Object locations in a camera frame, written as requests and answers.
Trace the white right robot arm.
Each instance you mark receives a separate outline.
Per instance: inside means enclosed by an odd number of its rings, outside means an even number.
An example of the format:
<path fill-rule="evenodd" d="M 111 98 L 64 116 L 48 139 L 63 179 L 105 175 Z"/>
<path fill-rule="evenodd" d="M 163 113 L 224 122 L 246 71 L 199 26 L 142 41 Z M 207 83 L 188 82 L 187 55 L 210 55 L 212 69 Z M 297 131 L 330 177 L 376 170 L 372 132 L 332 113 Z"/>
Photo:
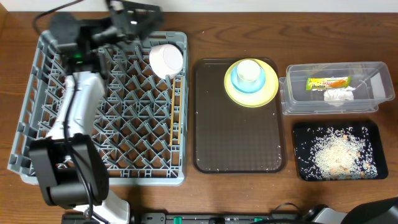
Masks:
<path fill-rule="evenodd" d="M 310 209 L 302 220 L 326 224 L 397 224 L 397 197 L 364 203 L 348 213 L 321 204 Z"/>

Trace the green orange snack wrapper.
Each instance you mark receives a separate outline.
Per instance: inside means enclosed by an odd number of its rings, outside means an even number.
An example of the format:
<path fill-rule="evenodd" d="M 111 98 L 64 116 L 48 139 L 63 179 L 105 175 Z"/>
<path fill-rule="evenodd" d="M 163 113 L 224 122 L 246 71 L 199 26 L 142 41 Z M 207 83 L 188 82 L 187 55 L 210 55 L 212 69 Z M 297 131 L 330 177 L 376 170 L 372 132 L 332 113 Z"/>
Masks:
<path fill-rule="evenodd" d="M 329 90 L 346 88 L 351 82 L 351 77 L 308 78 L 306 90 Z"/>

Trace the white tissue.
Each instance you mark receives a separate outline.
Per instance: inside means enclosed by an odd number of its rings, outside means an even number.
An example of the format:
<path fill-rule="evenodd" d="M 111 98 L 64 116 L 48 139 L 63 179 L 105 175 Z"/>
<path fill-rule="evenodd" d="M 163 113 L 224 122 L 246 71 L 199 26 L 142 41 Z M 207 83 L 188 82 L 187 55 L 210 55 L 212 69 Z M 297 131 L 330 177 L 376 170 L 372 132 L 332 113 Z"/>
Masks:
<path fill-rule="evenodd" d="M 353 91 L 355 88 L 348 86 L 346 88 L 328 89 L 324 92 L 324 100 L 333 106 L 341 106 L 344 101 L 354 100 Z"/>

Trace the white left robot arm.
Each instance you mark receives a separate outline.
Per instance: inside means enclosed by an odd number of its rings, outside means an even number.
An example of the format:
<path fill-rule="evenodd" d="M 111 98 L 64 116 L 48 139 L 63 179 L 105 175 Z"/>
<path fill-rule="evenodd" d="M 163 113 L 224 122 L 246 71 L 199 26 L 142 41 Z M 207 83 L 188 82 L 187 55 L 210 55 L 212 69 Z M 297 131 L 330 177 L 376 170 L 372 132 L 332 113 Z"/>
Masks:
<path fill-rule="evenodd" d="M 63 6 L 47 11 L 50 45 L 61 56 L 65 92 L 53 126 L 32 141 L 29 156 L 47 205 L 81 212 L 81 223 L 129 223 L 131 208 L 109 188 L 109 174 L 91 135 L 109 69 L 100 48 L 145 39 L 164 23 L 161 8 L 123 1 L 109 16 L 76 19 Z"/>

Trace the white bowl with food residue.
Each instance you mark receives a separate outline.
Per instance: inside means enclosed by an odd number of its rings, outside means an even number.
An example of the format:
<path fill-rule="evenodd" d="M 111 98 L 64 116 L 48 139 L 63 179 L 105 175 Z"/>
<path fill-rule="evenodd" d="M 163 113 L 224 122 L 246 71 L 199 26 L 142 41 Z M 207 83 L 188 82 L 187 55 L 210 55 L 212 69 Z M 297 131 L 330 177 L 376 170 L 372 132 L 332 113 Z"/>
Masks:
<path fill-rule="evenodd" d="M 150 50 L 149 62 L 152 71 L 161 79 L 174 79 L 183 68 L 183 55 L 172 44 L 157 45 Z"/>

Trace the yellow-green plate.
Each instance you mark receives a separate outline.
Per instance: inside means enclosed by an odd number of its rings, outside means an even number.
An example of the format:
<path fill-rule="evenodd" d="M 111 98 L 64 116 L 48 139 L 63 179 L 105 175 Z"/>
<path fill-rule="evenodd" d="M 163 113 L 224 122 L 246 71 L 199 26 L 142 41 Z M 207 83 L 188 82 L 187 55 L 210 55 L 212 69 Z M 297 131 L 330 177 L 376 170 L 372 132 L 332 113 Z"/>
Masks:
<path fill-rule="evenodd" d="M 265 85 L 255 93 L 242 93 L 235 89 L 231 83 L 231 72 L 235 66 L 243 60 L 253 60 L 262 67 L 266 74 Z M 248 108 L 257 108 L 268 104 L 274 99 L 278 92 L 279 82 L 276 71 L 264 60 L 245 58 L 233 63 L 226 71 L 224 76 L 224 88 L 228 96 L 237 104 Z"/>

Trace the cream white cup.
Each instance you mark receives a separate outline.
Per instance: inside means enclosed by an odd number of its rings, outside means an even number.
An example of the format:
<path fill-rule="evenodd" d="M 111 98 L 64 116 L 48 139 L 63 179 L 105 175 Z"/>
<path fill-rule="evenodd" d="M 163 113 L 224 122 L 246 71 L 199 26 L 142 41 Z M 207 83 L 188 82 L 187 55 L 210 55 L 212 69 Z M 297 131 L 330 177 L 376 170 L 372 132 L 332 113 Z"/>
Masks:
<path fill-rule="evenodd" d="M 243 60 L 238 64 L 236 72 L 241 80 L 253 82 L 260 77 L 261 67 L 253 60 Z"/>

